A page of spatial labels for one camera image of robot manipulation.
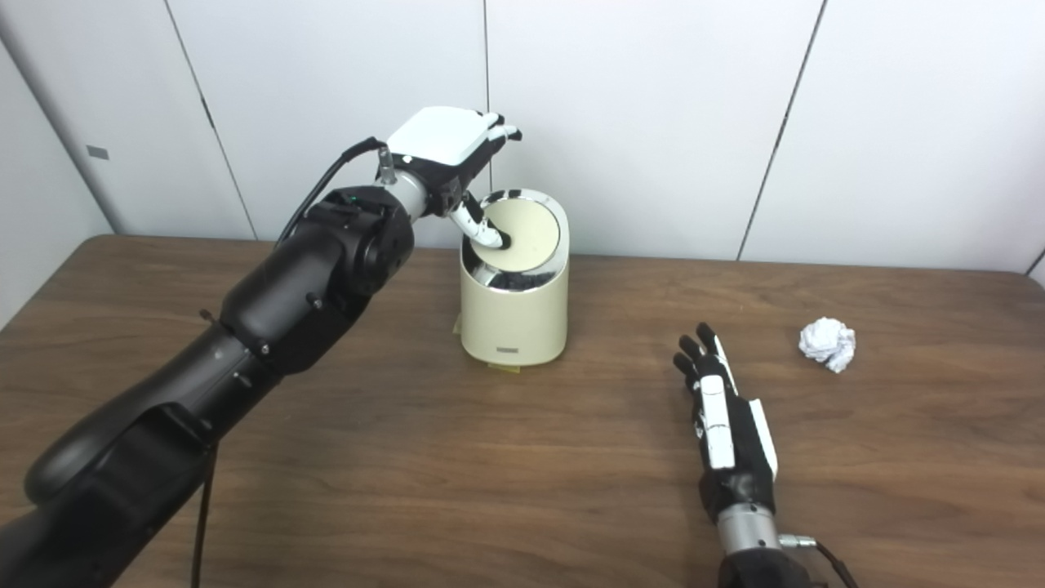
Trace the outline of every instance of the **cable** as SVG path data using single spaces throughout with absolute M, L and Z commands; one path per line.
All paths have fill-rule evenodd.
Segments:
M 342 167 L 345 166 L 345 164 L 368 150 L 374 150 L 382 146 L 386 146 L 384 141 L 378 141 L 373 137 L 367 137 L 366 139 L 363 139 L 345 149 L 345 151 L 341 154 L 341 157 L 330 164 L 330 167 L 325 173 L 323 173 L 323 177 L 320 178 L 316 187 L 314 187 L 311 191 L 308 192 L 308 195 L 305 196 L 304 202 L 302 202 L 301 205 L 298 206 L 298 209 L 294 211 L 294 215 L 291 216 L 286 226 L 283 227 L 283 232 L 279 233 L 279 238 L 276 239 L 276 245 L 279 246 L 280 242 L 283 242 L 288 236 L 291 236 L 295 227 L 298 226 L 298 222 L 301 221 L 301 218 L 305 215 L 305 211 L 308 210 L 308 207 L 312 205 L 312 202 L 315 202 L 317 197 L 319 197 L 323 189 L 326 188 L 326 185 L 330 183 L 330 180 L 333 179 L 333 177 L 341 170 Z
M 200 574 L 203 568 L 203 539 L 207 534 L 207 514 L 210 512 L 210 489 L 214 486 L 214 469 L 217 464 L 217 446 L 210 454 L 210 466 L 207 478 L 203 483 L 203 495 L 200 497 L 200 516 L 196 519 L 196 538 L 192 545 L 192 575 L 189 580 L 191 588 L 200 588 Z
M 831 549 L 828 549 L 828 547 L 820 541 L 816 542 L 816 550 L 822 554 L 823 557 L 831 562 L 831 567 L 835 569 L 835 573 L 837 573 L 838 578 L 841 579 L 845 588 L 860 588 L 857 586 L 856 580 L 853 579 L 853 574 L 849 572 L 849 568 L 845 567 L 845 562 L 836 558 L 835 555 L 831 552 Z

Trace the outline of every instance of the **robot finger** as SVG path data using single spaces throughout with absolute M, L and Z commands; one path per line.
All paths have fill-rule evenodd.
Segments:
M 697 339 L 700 339 L 700 343 L 703 344 L 709 354 L 713 356 L 724 355 L 718 340 L 718 335 L 715 334 L 711 327 L 707 327 L 706 323 L 701 323 L 697 326 Z
M 488 141 L 495 141 L 502 138 L 517 141 L 522 138 L 522 133 L 513 124 L 501 124 L 490 128 L 486 134 L 486 140 Z
M 693 360 L 682 354 L 675 354 L 675 357 L 672 358 L 672 363 L 682 373 L 682 376 L 686 376 L 686 387 L 690 392 L 696 392 L 700 377 L 697 374 L 697 366 L 693 363 Z
M 719 340 L 718 335 L 715 334 L 715 331 L 706 323 L 701 323 L 697 326 L 697 338 L 707 349 L 707 355 L 717 357 L 722 367 L 725 368 L 726 389 L 732 391 L 733 394 L 739 395 L 737 381 L 733 379 L 733 371 L 729 370 L 729 360 L 725 357 L 725 349 L 722 348 L 722 342 Z
M 704 349 L 700 347 L 700 344 L 694 342 L 689 335 L 682 335 L 678 338 L 678 347 L 686 353 L 686 355 L 690 356 L 690 359 L 694 362 L 706 354 Z
M 505 123 L 504 115 L 497 114 L 495 112 L 488 112 L 483 115 L 483 122 L 486 123 L 487 128 L 493 128 L 498 124 Z

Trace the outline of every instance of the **robotic hand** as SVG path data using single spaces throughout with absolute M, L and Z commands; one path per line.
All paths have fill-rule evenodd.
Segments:
M 116 582 L 208 479 L 222 438 L 348 332 L 410 257 L 417 218 L 449 216 L 482 244 L 507 248 L 510 236 L 467 188 L 520 138 L 497 114 L 439 107 L 420 111 L 387 144 L 371 137 L 343 152 L 276 249 L 229 291 L 220 315 L 201 312 L 210 327 L 32 465 L 25 493 L 36 510 L 0 527 L 0 586 Z M 338 188 L 314 205 L 343 165 L 370 150 L 379 159 L 373 185 Z
M 697 339 L 679 339 L 683 353 L 675 354 L 674 363 L 693 394 L 693 428 L 704 465 L 700 500 L 725 551 L 718 585 L 810 588 L 809 574 L 783 551 L 782 539 L 790 547 L 815 542 L 776 533 L 776 452 L 762 403 L 740 396 L 722 344 L 706 324 L 697 327 Z

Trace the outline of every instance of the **wall seam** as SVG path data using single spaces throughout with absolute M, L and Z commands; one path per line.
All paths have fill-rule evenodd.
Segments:
M 222 142 L 222 135 L 217 132 L 217 125 L 214 123 L 214 118 L 210 114 L 210 108 L 207 107 L 207 98 L 203 95 L 203 88 L 200 86 L 200 78 L 196 77 L 195 68 L 192 67 L 192 60 L 189 58 L 189 52 L 185 48 L 185 41 L 182 40 L 182 31 L 178 28 L 178 21 L 175 20 L 175 13 L 170 9 L 170 2 L 168 0 L 163 0 L 163 5 L 167 8 L 167 17 L 170 18 L 170 25 L 175 28 L 175 36 L 178 38 L 178 46 L 182 49 L 182 56 L 185 57 L 185 64 L 189 66 L 189 73 L 192 74 L 192 84 L 195 85 L 196 93 L 200 94 L 200 103 L 203 107 L 204 113 L 207 115 L 207 120 L 210 122 L 210 130 L 214 133 L 214 139 L 217 141 L 217 148 L 222 151 L 222 159 L 225 161 L 225 168 L 229 170 L 229 178 L 232 179 L 232 187 L 236 190 L 236 196 L 239 197 L 239 205 L 243 209 L 243 215 L 247 216 L 247 224 L 251 227 L 251 233 L 254 235 L 254 240 L 260 240 L 258 238 L 258 231 L 254 228 L 254 219 L 251 218 L 251 211 L 247 208 L 247 201 L 243 199 L 243 192 L 239 189 L 239 182 L 236 181 L 236 172 L 232 170 L 232 163 L 229 162 L 229 154 L 225 151 L 225 143 Z
M 813 23 L 813 31 L 809 36 L 809 44 L 806 45 L 806 54 L 802 57 L 802 66 L 798 67 L 798 75 L 794 79 L 794 87 L 791 88 L 791 96 L 787 101 L 787 109 L 784 110 L 784 118 L 781 120 L 781 127 L 776 132 L 776 141 L 773 143 L 773 150 L 769 154 L 769 161 L 766 163 L 766 171 L 762 174 L 762 183 L 759 184 L 759 193 L 754 196 L 754 205 L 751 206 L 751 215 L 747 218 L 747 228 L 744 229 L 744 237 L 740 240 L 740 249 L 737 251 L 739 261 L 744 254 L 744 246 L 747 245 L 747 237 L 751 234 L 751 227 L 754 225 L 754 215 L 759 211 L 759 204 L 762 202 L 762 192 L 766 189 L 766 181 L 776 159 L 776 150 L 781 146 L 781 139 L 784 138 L 784 130 L 787 127 L 788 118 L 791 116 L 791 107 L 794 105 L 794 97 L 798 94 L 798 86 L 802 77 L 806 73 L 806 64 L 809 63 L 809 55 L 813 51 L 813 43 L 816 41 L 816 32 L 820 29 L 820 21 L 823 19 L 823 11 L 828 7 L 828 0 L 820 3 L 820 10 L 816 14 L 816 22 Z

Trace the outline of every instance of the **wooden table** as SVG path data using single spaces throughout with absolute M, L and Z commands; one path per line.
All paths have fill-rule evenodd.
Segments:
M 0 519 L 79 417 L 161 366 L 265 242 L 85 243 L 0 333 Z M 576 256 L 570 344 L 521 374 L 451 334 L 421 250 L 311 372 L 226 440 L 204 585 L 714 586 L 675 342 L 709 322 L 761 398 L 782 531 L 864 588 L 1045 584 L 1045 290 L 1007 273 Z M 855 328 L 836 376 L 802 357 Z M 121 586 L 187 586 L 194 500 Z M 832 581 L 814 557 L 803 558 Z

